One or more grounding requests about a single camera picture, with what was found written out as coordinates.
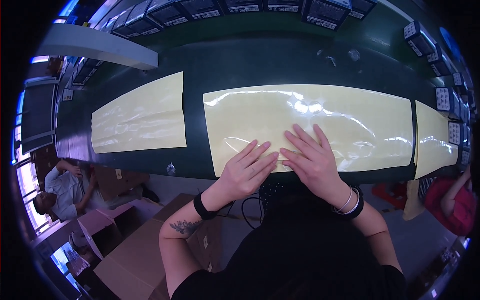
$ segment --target floor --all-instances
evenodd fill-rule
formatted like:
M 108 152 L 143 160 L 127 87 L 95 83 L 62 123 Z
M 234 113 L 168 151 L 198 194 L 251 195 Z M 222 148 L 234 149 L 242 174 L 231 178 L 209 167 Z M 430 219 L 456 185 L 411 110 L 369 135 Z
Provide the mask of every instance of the floor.
M 206 190 L 214 180 L 179 178 L 162 175 L 150 175 L 147 186 L 157 193 L 162 204 L 169 203 L 179 193 L 197 194 Z M 392 208 L 388 202 L 372 195 L 372 185 L 360 186 L 364 199 L 377 210 Z M 230 214 L 241 215 L 241 202 L 233 205 Z M 244 205 L 246 216 L 260 216 L 258 201 L 251 199 Z M 445 247 L 450 247 L 456 235 L 445 229 L 428 211 L 410 221 L 402 218 L 403 211 L 397 210 L 383 214 L 390 230 L 396 255 L 407 281 L 412 280 Z M 258 221 L 251 221 L 254 227 Z M 225 267 L 243 238 L 252 229 L 244 220 L 224 218 L 222 228 L 223 254 L 221 265 Z

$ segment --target person's left hand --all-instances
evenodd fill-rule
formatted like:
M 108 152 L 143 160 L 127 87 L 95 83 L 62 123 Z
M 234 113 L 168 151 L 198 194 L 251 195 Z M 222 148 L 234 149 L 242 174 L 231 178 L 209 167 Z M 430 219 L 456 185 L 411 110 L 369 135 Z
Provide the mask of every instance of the person's left hand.
M 270 142 L 265 142 L 255 148 L 256 145 L 257 140 L 253 140 L 245 149 L 230 159 L 225 164 L 220 178 L 209 188 L 211 191 L 215 190 L 214 194 L 219 197 L 221 195 L 222 201 L 225 203 L 250 195 L 275 170 L 278 152 L 258 159 L 270 147 Z

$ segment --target adhesive sheet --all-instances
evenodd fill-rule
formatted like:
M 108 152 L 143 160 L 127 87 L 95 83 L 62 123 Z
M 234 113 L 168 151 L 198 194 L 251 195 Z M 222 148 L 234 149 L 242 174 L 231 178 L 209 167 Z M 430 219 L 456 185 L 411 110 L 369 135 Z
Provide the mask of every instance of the adhesive sheet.
M 183 72 L 121 95 L 92 113 L 95 153 L 186 147 Z
M 417 107 L 417 171 L 415 179 L 454 165 L 458 146 L 448 142 L 448 119 L 435 109 L 415 101 Z
M 308 134 L 318 124 L 335 154 L 338 171 L 407 166 L 412 159 L 410 100 L 334 85 L 287 84 L 235 88 L 204 94 L 215 175 L 254 139 L 297 151 L 284 137 L 297 123 Z M 291 171 L 280 155 L 274 172 Z

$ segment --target dark hair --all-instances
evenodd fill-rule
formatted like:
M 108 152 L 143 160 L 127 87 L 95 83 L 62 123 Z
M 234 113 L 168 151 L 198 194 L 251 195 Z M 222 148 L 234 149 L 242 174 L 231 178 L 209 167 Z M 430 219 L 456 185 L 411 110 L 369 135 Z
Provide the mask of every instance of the dark hair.
M 37 194 L 37 196 L 35 196 L 35 198 L 33 199 L 33 207 L 35 208 L 36 212 L 39 214 L 39 215 L 44 215 L 46 214 L 47 212 L 42 210 L 42 208 L 38 205 L 37 203 L 37 197 L 39 196 L 40 194 Z

